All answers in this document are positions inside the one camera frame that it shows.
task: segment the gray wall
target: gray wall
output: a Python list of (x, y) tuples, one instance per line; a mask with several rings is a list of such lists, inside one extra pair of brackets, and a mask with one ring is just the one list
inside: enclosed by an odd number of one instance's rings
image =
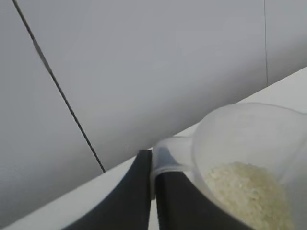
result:
[(266, 86), (262, 1), (19, 2), (107, 169)]
[(102, 171), (10, 0), (0, 31), (1, 229)]
[(268, 83), (307, 66), (307, 1), (265, 0)]

